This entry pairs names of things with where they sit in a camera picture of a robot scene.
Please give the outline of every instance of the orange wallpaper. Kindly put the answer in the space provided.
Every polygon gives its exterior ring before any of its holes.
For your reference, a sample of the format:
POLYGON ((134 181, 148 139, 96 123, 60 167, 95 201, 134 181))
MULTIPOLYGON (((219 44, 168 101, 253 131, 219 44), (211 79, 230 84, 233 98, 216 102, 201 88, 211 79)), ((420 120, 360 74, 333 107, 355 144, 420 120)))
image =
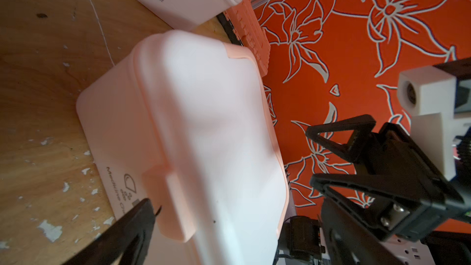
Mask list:
MULTIPOLYGON (((323 201, 313 172, 355 169, 308 141, 306 127, 368 113, 374 131, 388 121, 409 131, 399 72, 471 56, 471 0, 272 0, 255 13, 271 44, 263 81, 297 212, 313 218, 323 201)), ((363 207, 373 200, 349 196, 363 207)), ((441 229, 471 233, 457 221, 441 229)))

